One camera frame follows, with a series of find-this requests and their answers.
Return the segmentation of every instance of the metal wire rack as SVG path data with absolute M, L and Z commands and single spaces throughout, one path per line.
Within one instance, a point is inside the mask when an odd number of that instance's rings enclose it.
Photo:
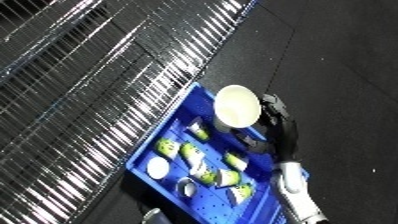
M 0 0 L 0 222 L 71 222 L 254 0 Z

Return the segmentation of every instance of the paper cup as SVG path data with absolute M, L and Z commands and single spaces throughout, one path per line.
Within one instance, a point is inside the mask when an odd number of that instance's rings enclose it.
M 213 185 L 216 179 L 216 173 L 214 173 L 203 161 L 198 166 L 193 167 L 189 171 L 189 174 L 206 185 Z
M 180 154 L 190 168 L 199 166 L 205 157 L 205 154 L 190 142 L 182 144 Z
M 226 152 L 223 159 L 226 164 L 240 172 L 245 171 L 249 163 L 249 158 L 247 156 L 236 152 Z
M 209 131 L 203 124 L 201 117 L 195 118 L 187 127 L 198 139 L 208 141 L 210 139 Z
M 240 174 L 233 170 L 217 170 L 216 184 L 217 187 L 228 187 L 240 183 Z
M 176 158 L 180 147 L 180 143 L 167 138 L 161 138 L 156 142 L 156 151 L 171 160 Z
M 146 168 L 148 175 L 155 180 L 164 178 L 170 171 L 169 163 L 162 157 L 154 157 L 149 160 Z
M 246 128 L 253 125 L 261 114 L 257 96 L 239 85 L 221 89 L 214 99 L 214 126 L 221 132 L 231 128 Z
M 231 187 L 227 191 L 228 199 L 234 206 L 241 204 L 243 201 L 253 196 L 253 194 L 254 189 L 251 184 Z
M 176 190 L 180 196 L 191 198 L 196 194 L 197 187 L 191 178 L 183 177 L 177 182 Z

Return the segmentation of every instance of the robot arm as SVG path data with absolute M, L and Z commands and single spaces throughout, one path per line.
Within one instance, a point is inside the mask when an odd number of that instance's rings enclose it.
M 275 166 L 271 187 L 278 198 L 288 223 L 329 223 L 308 194 L 301 164 L 295 160 L 298 132 L 294 119 L 277 96 L 264 95 L 261 99 L 260 123 L 268 128 L 267 136 L 274 144 Z

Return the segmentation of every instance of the crate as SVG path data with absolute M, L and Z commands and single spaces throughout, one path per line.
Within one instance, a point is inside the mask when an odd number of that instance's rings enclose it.
M 127 169 L 151 187 L 160 192 L 176 206 L 190 214 L 200 223 L 286 223 L 280 212 L 280 205 L 270 193 L 272 160 L 268 154 L 248 154 L 249 165 L 242 173 L 243 183 L 254 183 L 255 193 L 238 206 L 232 206 L 228 200 L 227 188 L 208 187 L 197 183 L 198 191 L 193 198 L 182 198 L 175 191 L 177 181 L 189 176 L 189 167 L 178 155 L 170 162 L 170 172 L 162 180 L 151 179 L 146 173 L 148 161 L 158 156 L 154 149 L 159 138 L 165 137 L 178 142 L 190 141 L 205 152 L 205 162 L 214 170 L 228 169 L 222 161 L 226 150 L 245 151 L 244 146 L 231 134 L 216 131 L 212 126 L 214 96 L 199 84 L 193 84 L 187 96 L 177 105 L 164 122 L 159 125 L 147 140 L 139 147 L 126 163 Z M 210 129 L 211 139 L 208 142 L 199 141 L 186 126 L 197 116 L 202 117 Z M 253 128 L 241 130 L 254 139 L 263 139 Z

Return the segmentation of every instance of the white cup lid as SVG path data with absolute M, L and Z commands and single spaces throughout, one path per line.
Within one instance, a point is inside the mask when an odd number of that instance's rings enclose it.
M 167 160 L 162 157 L 154 157 L 148 162 L 147 172 L 149 176 L 155 180 L 162 179 L 169 171 L 170 165 Z

